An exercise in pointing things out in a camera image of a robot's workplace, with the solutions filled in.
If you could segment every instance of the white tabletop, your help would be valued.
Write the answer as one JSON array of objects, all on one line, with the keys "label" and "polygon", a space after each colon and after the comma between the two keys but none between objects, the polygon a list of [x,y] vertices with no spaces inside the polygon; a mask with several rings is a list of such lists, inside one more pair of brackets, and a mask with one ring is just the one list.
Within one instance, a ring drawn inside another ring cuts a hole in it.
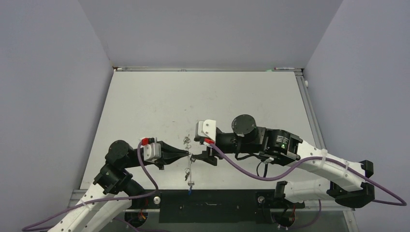
[{"label": "white tabletop", "polygon": [[[231,122],[241,114],[252,115],[260,127],[287,130],[314,144],[293,72],[115,72],[80,188],[89,187],[105,163],[110,144],[116,140],[125,140],[136,148],[140,138],[158,137],[184,149],[184,137],[189,135],[190,152],[199,154],[205,146],[193,141],[198,120],[214,119],[223,132],[232,132]],[[259,160],[248,158],[237,163],[256,173]],[[188,189],[184,179],[187,166],[188,159],[182,158],[165,166],[163,171],[154,165],[147,169],[160,189]],[[268,176],[286,169],[270,165]],[[128,171],[144,188],[153,189],[140,167]],[[295,170],[284,180],[316,178],[304,170]],[[224,160],[218,160],[217,167],[196,161],[192,164],[192,180],[193,189],[274,189],[276,186],[275,182],[251,179]]]}]

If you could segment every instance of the purple cable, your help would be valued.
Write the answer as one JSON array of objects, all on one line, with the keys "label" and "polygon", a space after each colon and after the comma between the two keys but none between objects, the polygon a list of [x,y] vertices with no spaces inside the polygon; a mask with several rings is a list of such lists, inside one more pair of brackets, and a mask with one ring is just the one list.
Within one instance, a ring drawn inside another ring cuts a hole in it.
[{"label": "purple cable", "polygon": [[[286,170],[284,173],[282,173],[281,175],[275,176],[275,177],[260,177],[257,175],[254,175],[248,171],[246,171],[245,169],[241,168],[239,165],[237,165],[236,163],[234,163],[231,159],[229,159],[215,144],[210,144],[211,147],[216,150],[218,152],[218,154],[224,158],[226,161],[228,161],[228,163],[230,163],[232,166],[234,166],[238,171],[242,172],[243,174],[252,177],[254,179],[257,180],[262,180],[262,181],[275,181],[275,180],[279,180],[284,178],[285,176],[287,176],[289,173],[291,173],[291,171],[293,171],[295,168],[297,168],[299,165],[301,165],[303,162],[309,161],[309,160],[322,160],[322,157],[319,156],[313,156],[313,157],[307,157],[304,159],[299,160],[297,163],[295,163],[294,165],[292,165],[288,170]],[[335,163],[343,168],[346,168],[346,165],[344,163],[341,163],[337,160],[331,159],[331,158],[326,158],[326,161]],[[374,182],[373,180],[365,177],[364,175],[358,173],[356,170],[347,167],[347,170],[349,170],[350,172],[352,172],[353,174],[355,174],[356,176],[364,179],[365,181],[371,183],[372,185],[378,187],[379,189],[383,190],[384,192],[388,193],[389,195],[391,195],[392,197],[396,198],[398,201],[400,201],[400,203],[397,202],[387,202],[387,201],[381,201],[381,200],[373,200],[373,202],[376,203],[381,203],[381,204],[389,204],[389,205],[398,205],[398,206],[406,206],[407,203],[399,196],[397,196],[396,194],[394,194],[393,192],[391,192],[390,190],[386,189],[385,187],[379,185],[378,183]]]},{"label": "purple cable", "polygon": [[[144,173],[147,175],[147,177],[149,178],[149,180],[152,182],[152,184],[154,184],[155,190],[152,191],[152,192],[150,192],[150,193],[146,193],[146,194],[139,195],[139,196],[133,196],[133,197],[111,197],[111,198],[105,198],[105,199],[95,199],[95,200],[91,200],[91,201],[84,202],[85,204],[91,204],[91,203],[96,203],[96,202],[119,201],[119,200],[133,200],[133,199],[139,199],[139,198],[149,197],[149,196],[151,196],[151,195],[153,195],[153,194],[155,194],[155,193],[157,192],[157,190],[158,190],[158,185],[157,185],[157,183],[155,182],[155,180],[152,178],[152,176],[148,173],[148,171],[146,170],[146,167],[144,166],[144,163],[142,162],[142,159],[141,159],[141,144],[142,144],[142,142],[140,142],[140,143],[138,144],[138,147],[137,147],[137,148],[138,148],[138,149],[137,149],[138,162],[140,163],[140,166],[141,166],[142,170],[143,170]],[[78,205],[69,207],[69,208],[67,208],[67,209],[65,209],[65,210],[62,210],[61,212],[58,212],[58,213],[56,213],[56,214],[54,214],[54,215],[49,216],[48,218],[46,218],[46,219],[44,219],[44,220],[41,220],[41,221],[36,222],[36,223],[34,223],[34,224],[28,225],[28,226],[22,228],[21,231],[23,231],[23,232],[28,232],[28,231],[49,230],[49,229],[53,228],[54,226],[46,226],[46,227],[38,227],[38,228],[33,228],[33,227],[38,226],[38,225],[41,225],[41,224],[43,224],[43,223],[45,223],[45,222],[48,222],[49,220],[54,219],[54,218],[56,218],[56,217],[58,217],[58,216],[60,216],[60,215],[62,215],[62,214],[64,214],[64,213],[67,213],[67,212],[69,212],[69,211],[72,211],[72,210],[74,210],[74,209],[77,209],[77,208],[80,208],[80,207],[83,207],[83,206],[84,206],[83,204],[78,204]]]}]

